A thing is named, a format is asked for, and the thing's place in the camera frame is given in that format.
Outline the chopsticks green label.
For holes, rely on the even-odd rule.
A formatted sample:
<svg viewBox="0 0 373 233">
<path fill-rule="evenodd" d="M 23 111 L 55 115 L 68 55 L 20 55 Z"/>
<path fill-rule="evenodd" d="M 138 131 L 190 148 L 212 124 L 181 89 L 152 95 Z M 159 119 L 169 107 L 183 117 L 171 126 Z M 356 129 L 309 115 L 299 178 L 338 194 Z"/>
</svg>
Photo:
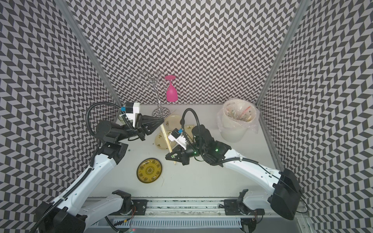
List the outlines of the chopsticks green label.
<svg viewBox="0 0 373 233">
<path fill-rule="evenodd" d="M 165 139 L 165 142 L 166 142 L 166 144 L 167 144 L 168 150 L 169 150 L 169 152 L 171 153 L 171 152 L 173 151 L 173 149 L 172 149 L 172 146 L 171 146 L 170 141 L 169 141 L 169 139 L 168 139 L 168 134 L 167 134 L 167 131 L 166 131 L 166 129 L 165 129 L 165 125 L 164 125 L 164 124 L 161 124 L 160 127 L 161 127 L 161 131 L 162 131 L 163 137 L 164 137 L 164 139 Z"/>
</svg>

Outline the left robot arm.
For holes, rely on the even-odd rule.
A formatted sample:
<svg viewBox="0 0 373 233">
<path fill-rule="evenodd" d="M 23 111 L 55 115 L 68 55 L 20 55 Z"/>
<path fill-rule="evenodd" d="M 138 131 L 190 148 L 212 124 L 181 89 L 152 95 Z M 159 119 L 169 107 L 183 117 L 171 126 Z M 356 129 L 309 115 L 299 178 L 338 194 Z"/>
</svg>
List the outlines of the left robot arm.
<svg viewBox="0 0 373 233">
<path fill-rule="evenodd" d="M 91 111 L 100 105 L 113 106 L 122 114 L 125 124 L 102 120 L 93 130 L 90 123 Z M 128 144 L 125 139 L 145 140 L 164 122 L 160 114 L 142 115 L 140 103 L 118 106 L 110 102 L 92 104 L 86 111 L 85 123 L 91 136 L 99 140 L 86 170 L 62 194 L 51 203 L 42 203 L 35 211 L 32 233 L 83 233 L 94 223 L 115 212 L 135 213 L 131 194 L 116 190 L 107 198 L 83 207 L 88 196 L 101 180 L 124 158 Z"/>
</svg>

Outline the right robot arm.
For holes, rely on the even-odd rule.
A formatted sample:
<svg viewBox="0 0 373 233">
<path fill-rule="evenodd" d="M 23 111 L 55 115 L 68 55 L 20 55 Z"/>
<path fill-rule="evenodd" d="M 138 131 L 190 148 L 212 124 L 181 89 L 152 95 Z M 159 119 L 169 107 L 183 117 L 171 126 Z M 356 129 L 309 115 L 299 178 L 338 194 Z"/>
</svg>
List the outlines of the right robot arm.
<svg viewBox="0 0 373 233">
<path fill-rule="evenodd" d="M 310 211 L 294 172 L 271 169 L 216 141 L 192 108 L 184 111 L 180 127 L 172 130 L 168 140 L 177 145 L 165 156 L 166 160 L 186 166 L 191 158 L 200 157 L 202 162 L 210 166 L 233 170 L 263 188 L 258 194 L 248 189 L 240 192 L 236 203 L 241 214 L 272 209 L 279 216 L 293 220 L 297 213 L 307 214 Z"/>
</svg>

